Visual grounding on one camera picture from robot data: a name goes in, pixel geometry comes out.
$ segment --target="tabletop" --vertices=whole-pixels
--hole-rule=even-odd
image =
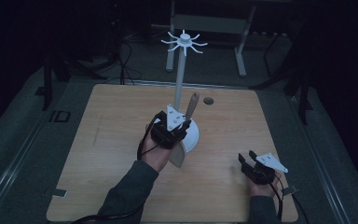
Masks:
[[[249,150],[279,159],[254,91],[183,88],[179,111],[186,112],[195,91],[200,93],[193,114],[199,142],[186,154],[181,168],[169,162],[161,171],[146,201],[143,222],[246,221],[248,180],[238,153],[247,161]],[[53,197],[48,220],[96,214],[108,190],[136,160],[145,125],[173,104],[173,97],[173,87],[96,85],[57,185],[67,194]],[[213,98],[213,104],[203,103],[205,97]],[[282,182],[287,186],[284,175]],[[285,196],[282,220],[297,218],[293,199]]]

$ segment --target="metal frame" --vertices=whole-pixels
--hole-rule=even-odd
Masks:
[[[239,76],[246,77],[246,69],[243,62],[242,51],[252,25],[255,10],[256,6],[252,6],[247,20],[190,16],[175,14],[175,0],[172,0],[170,32],[171,34],[174,34],[175,29],[183,29],[241,35],[241,42],[236,48],[234,48],[234,53],[237,61]],[[169,45],[169,49],[172,49],[173,47],[173,44]],[[167,72],[173,71],[173,61],[174,52],[169,51],[167,56],[167,64],[165,66],[165,70]]]
[[[286,99],[293,113],[293,116],[296,118],[296,123],[302,132],[304,143],[306,144],[307,148],[310,149],[310,153],[312,155],[310,159],[315,164],[316,174],[321,181],[322,187],[324,189],[324,193],[326,195],[328,202],[330,203],[330,206],[332,208],[337,223],[343,223],[343,224],[351,223],[348,213],[341,202],[340,196],[338,195],[337,188],[330,174],[328,173],[327,168],[324,166],[324,162],[322,160],[322,156],[319,153],[319,149],[315,146],[314,140],[312,139],[312,136],[308,130],[307,125],[304,125],[301,117],[296,112],[296,108],[298,106],[296,97],[287,96]]]
[[[35,139],[42,130],[43,125],[48,121],[49,115],[51,115],[51,113],[53,112],[53,108],[60,100],[60,97],[63,95],[65,88],[66,86],[64,88],[57,87],[55,89],[54,95],[57,96],[57,99],[54,100],[51,98],[51,101],[48,102],[48,106],[40,112],[39,118],[35,121],[34,127],[24,139],[21,148],[19,148],[13,160],[7,166],[6,170],[2,173],[0,177],[0,205],[6,198],[11,186],[13,185],[18,174],[20,173],[22,166],[31,154]]]

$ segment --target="white stand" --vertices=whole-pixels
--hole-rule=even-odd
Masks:
[[[198,43],[193,42],[193,40],[197,39],[200,35],[196,35],[195,37],[191,38],[190,35],[185,33],[185,31],[182,32],[180,37],[173,36],[170,32],[168,32],[168,34],[170,35],[170,37],[172,39],[175,39],[175,40],[173,40],[173,41],[161,40],[161,42],[164,44],[169,44],[169,45],[176,44],[175,47],[173,47],[172,49],[168,49],[168,51],[174,51],[177,48],[181,47],[180,51],[179,51],[178,72],[176,75],[175,98],[174,98],[174,102],[173,102],[173,108],[176,111],[179,111],[179,104],[180,104],[180,100],[181,100],[181,96],[182,96],[183,77],[184,77],[185,66],[186,66],[187,48],[192,48],[197,53],[202,53],[202,51],[196,50],[193,47],[193,44],[197,45],[197,46],[205,46],[205,45],[207,45],[207,43],[198,44]],[[191,120],[190,127],[186,131],[187,131],[187,135],[186,135],[185,139],[183,139],[181,142],[181,145],[182,145],[182,148],[183,148],[185,154],[188,153],[189,151],[191,151],[191,149],[193,149],[196,146],[196,144],[198,143],[199,138],[200,138],[199,127],[197,126],[197,124],[194,120]]]

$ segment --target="white pole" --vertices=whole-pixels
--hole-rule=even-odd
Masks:
[[[176,111],[179,111],[179,104],[180,104],[180,98],[182,95],[182,84],[183,84],[183,76],[185,73],[185,66],[186,66],[186,56],[184,53],[184,48],[180,48],[179,62],[178,62],[178,73],[176,75],[175,101],[173,103],[173,108]]]

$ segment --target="round hole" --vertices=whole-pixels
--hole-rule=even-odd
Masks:
[[[203,102],[206,104],[206,105],[212,105],[214,100],[211,98],[211,97],[205,97]]]

